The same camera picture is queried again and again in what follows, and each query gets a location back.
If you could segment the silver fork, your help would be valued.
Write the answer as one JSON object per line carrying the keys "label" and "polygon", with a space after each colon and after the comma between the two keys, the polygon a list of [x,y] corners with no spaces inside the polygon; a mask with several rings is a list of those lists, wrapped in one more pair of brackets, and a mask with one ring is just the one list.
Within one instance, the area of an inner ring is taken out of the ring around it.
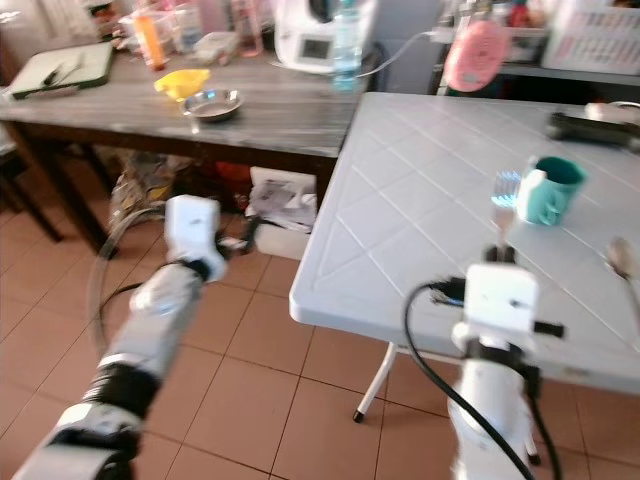
{"label": "silver fork", "polygon": [[499,172],[495,174],[494,189],[490,197],[493,205],[492,221],[499,232],[499,246],[509,251],[515,250],[509,243],[509,230],[517,220],[516,201],[520,182],[521,175],[518,172]]}

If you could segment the white cardboard box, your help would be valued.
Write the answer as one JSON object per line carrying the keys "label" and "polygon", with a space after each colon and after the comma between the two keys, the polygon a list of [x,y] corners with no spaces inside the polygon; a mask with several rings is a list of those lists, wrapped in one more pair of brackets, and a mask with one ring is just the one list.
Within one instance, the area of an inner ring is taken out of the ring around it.
{"label": "white cardboard box", "polygon": [[252,166],[250,204],[244,212],[253,247],[300,261],[317,218],[315,177]]}

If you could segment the teal mug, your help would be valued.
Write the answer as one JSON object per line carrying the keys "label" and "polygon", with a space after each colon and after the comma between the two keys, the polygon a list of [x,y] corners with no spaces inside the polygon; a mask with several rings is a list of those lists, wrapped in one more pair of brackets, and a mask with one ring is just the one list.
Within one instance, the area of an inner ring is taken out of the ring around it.
{"label": "teal mug", "polygon": [[529,169],[518,183],[517,218],[543,227],[558,227],[586,180],[588,173],[564,157],[531,157]]}

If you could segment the white plastic folding table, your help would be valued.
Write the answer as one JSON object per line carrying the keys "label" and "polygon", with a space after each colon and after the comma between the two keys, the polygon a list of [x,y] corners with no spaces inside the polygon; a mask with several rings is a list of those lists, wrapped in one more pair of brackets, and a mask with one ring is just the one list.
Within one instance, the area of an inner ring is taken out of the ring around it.
{"label": "white plastic folding table", "polygon": [[509,233],[538,278],[538,316],[566,329],[540,339],[548,378],[575,385],[590,422],[640,419],[640,321],[605,248],[627,239],[640,259],[640,154],[549,140],[550,104],[367,93],[335,165],[329,196],[291,292],[300,323],[401,340],[413,285],[460,275],[498,236],[498,175],[536,157],[588,173],[558,227],[518,221]]}

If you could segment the silver spoon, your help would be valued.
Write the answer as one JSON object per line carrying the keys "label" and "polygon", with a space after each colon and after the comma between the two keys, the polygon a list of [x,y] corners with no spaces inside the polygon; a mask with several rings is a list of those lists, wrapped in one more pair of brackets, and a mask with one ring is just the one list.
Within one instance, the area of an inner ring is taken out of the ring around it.
{"label": "silver spoon", "polygon": [[605,260],[613,274],[622,280],[631,301],[640,305],[640,293],[637,293],[634,284],[635,275],[640,273],[640,262],[636,261],[631,244],[625,238],[613,238],[605,251]]}

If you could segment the marble-top dark wooden table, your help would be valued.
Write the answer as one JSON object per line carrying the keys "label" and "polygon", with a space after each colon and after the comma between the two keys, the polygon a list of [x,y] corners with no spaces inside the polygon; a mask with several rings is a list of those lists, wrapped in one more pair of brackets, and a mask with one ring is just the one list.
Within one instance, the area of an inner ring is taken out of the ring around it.
{"label": "marble-top dark wooden table", "polygon": [[26,164],[55,188],[84,243],[99,252],[108,234],[55,159],[70,143],[310,174],[317,196],[325,195],[360,93],[335,92],[324,76],[269,60],[264,54],[212,68],[206,86],[237,90],[243,100],[225,122],[193,124],[177,101],[154,90],[160,73],[120,52],[108,83],[56,99],[1,102],[0,123]]}

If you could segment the steel bowl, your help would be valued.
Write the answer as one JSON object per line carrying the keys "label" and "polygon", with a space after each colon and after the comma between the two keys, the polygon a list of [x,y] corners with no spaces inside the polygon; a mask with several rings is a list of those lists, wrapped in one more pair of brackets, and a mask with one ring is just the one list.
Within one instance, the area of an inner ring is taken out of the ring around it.
{"label": "steel bowl", "polygon": [[233,118],[242,105],[238,90],[201,90],[183,101],[182,111],[196,122],[216,123]]}

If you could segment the clear lidded food container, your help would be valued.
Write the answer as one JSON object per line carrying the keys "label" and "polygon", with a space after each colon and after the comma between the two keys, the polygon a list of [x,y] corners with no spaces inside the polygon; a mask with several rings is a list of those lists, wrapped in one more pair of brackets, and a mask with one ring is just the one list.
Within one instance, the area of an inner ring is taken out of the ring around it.
{"label": "clear lidded food container", "polygon": [[238,54],[238,47],[237,33],[211,32],[193,45],[191,56],[197,63],[224,67]]}

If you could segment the white kitchen machine steel jug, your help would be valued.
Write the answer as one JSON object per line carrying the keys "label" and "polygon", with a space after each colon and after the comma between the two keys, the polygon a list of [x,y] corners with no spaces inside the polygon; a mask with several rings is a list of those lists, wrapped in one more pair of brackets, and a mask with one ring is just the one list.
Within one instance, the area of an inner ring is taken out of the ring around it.
{"label": "white kitchen machine steel jug", "polygon": [[[372,42],[378,0],[357,0],[357,5],[362,14],[364,55]],[[274,49],[283,67],[332,76],[335,10],[337,0],[274,0]]]}

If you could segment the pink round appliance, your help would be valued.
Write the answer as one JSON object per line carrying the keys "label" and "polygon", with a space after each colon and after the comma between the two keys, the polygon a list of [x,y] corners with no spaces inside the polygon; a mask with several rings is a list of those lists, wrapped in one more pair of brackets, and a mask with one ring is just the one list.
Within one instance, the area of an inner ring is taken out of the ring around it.
{"label": "pink round appliance", "polygon": [[511,44],[507,27],[494,20],[471,20],[454,37],[445,59],[443,81],[448,90],[475,92],[488,86],[506,59]]}

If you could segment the pink clear water bottle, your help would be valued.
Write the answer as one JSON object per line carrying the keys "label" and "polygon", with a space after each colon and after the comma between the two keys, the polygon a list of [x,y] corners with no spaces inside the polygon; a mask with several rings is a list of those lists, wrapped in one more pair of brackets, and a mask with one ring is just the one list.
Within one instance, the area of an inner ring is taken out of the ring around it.
{"label": "pink clear water bottle", "polygon": [[239,54],[243,58],[256,58],[262,52],[262,38],[255,0],[232,0],[232,6],[239,36]]}

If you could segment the clear blue-labelled water bottle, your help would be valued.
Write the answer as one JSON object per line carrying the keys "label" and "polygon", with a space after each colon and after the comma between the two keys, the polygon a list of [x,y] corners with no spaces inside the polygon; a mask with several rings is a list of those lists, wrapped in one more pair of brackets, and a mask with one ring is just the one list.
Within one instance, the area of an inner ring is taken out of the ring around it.
{"label": "clear blue-labelled water bottle", "polygon": [[333,87],[342,93],[355,92],[362,65],[362,14],[357,0],[337,0],[334,13],[332,50]]}

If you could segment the orange bottle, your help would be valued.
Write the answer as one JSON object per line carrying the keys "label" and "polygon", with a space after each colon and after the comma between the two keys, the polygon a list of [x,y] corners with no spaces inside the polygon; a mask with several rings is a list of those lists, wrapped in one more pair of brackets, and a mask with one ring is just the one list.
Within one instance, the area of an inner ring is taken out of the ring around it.
{"label": "orange bottle", "polygon": [[140,45],[143,60],[151,70],[166,68],[166,55],[163,41],[159,35],[159,27],[154,14],[145,6],[138,6],[133,13],[134,37]]}

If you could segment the white plastic basket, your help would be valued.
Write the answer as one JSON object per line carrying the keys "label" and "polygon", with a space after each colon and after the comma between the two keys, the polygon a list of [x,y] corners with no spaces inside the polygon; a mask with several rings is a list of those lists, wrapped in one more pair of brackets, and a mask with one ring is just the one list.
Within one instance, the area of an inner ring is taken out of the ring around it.
{"label": "white plastic basket", "polygon": [[640,76],[640,0],[556,0],[540,67]]}

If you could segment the black-handled knife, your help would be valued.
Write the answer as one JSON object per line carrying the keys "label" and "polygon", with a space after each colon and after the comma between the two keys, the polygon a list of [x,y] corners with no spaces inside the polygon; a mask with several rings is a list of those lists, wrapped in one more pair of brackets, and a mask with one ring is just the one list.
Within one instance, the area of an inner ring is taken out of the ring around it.
{"label": "black-handled knife", "polygon": [[52,68],[44,78],[41,79],[42,88],[51,88],[56,84],[61,84],[76,73],[78,69],[82,68],[84,56],[82,52],[78,52],[74,58],[67,58],[60,61],[56,67]]}

